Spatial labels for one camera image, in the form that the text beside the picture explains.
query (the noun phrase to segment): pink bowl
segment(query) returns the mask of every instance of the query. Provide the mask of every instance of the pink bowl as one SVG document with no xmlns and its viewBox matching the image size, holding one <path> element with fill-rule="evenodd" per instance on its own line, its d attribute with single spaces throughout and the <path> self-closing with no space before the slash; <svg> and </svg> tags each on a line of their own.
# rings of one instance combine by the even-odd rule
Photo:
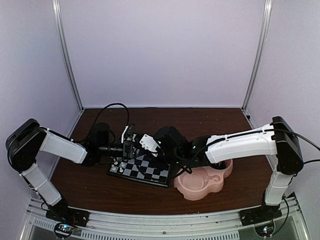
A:
<svg viewBox="0 0 320 240">
<path fill-rule="evenodd" d="M 174 187 L 178 189 L 187 200 L 195 201 L 203 199 L 209 193 L 217 193 L 224 186 L 233 169 L 233 160 L 226 160 L 226 169 L 217 170 L 210 166 L 202 166 L 192 169 L 192 174 L 184 172 L 174 179 Z"/>
</svg>

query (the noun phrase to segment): brown wooden table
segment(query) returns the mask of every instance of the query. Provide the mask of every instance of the brown wooden table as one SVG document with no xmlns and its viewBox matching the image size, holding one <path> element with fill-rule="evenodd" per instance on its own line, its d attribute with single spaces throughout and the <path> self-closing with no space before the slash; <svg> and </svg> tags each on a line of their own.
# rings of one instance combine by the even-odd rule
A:
<svg viewBox="0 0 320 240">
<path fill-rule="evenodd" d="M 99 109 L 86 109 L 72 138 L 84 138 Z M 119 137 L 126 111 L 107 109 L 98 122 L 107 122 Z M 140 133 L 154 134 L 164 126 L 175 126 L 188 140 L 204 135 L 222 135 L 249 130 L 237 108 L 132 108 L 130 122 Z M 173 188 L 148 185 L 106 175 L 109 164 L 83 167 L 61 159 L 52 182 L 70 206 L 122 214 L 194 214 L 226 211 L 260 205 L 272 170 L 265 156 L 236 159 L 222 191 L 198 201 L 189 201 Z"/>
</svg>

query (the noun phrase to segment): white wall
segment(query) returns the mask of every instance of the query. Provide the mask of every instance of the white wall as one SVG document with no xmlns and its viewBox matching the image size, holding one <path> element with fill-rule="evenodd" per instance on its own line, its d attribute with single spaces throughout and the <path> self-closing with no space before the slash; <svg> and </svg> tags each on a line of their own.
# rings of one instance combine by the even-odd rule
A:
<svg viewBox="0 0 320 240">
<path fill-rule="evenodd" d="M 320 2 L 273 1 L 263 60 L 248 107 L 259 126 L 283 116 L 297 132 L 320 145 Z M 300 141 L 304 160 L 320 153 Z M 294 179 L 312 239 L 320 236 L 320 162 Z"/>
<path fill-rule="evenodd" d="M 51 0 L 0 1 L 0 233 L 14 240 L 32 191 L 7 161 L 7 137 L 29 118 L 67 134 L 78 116 Z M 54 158 L 42 155 L 49 173 Z"/>
<path fill-rule="evenodd" d="M 68 0 L 61 12 L 85 107 L 239 107 L 264 0 Z"/>
</svg>

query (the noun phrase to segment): checkered pattern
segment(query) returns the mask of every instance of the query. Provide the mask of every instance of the checkered pattern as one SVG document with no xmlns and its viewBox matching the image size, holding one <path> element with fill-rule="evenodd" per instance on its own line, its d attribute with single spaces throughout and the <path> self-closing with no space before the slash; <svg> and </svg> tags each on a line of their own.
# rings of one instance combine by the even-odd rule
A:
<svg viewBox="0 0 320 240">
<path fill-rule="evenodd" d="M 154 166 L 154 164 L 151 164 L 150 160 L 150 157 L 146 155 L 139 156 L 136 158 L 136 160 L 118 160 L 117 165 L 114 164 L 115 170 L 110 169 L 107 174 L 148 184 L 168 187 L 170 165 L 167 164 L 163 169 L 158 169 L 156 166 Z"/>
</svg>

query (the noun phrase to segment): chessboard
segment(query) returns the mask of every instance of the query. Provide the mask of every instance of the chessboard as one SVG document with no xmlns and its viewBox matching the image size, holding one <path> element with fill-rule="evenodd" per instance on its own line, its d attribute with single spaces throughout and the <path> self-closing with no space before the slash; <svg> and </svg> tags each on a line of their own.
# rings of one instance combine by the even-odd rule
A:
<svg viewBox="0 0 320 240">
<path fill-rule="evenodd" d="M 117 158 L 113 160 L 113 164 L 106 174 L 168 188 L 170 164 L 163 164 L 158 161 L 151 154 L 138 156 L 135 160 Z"/>
</svg>

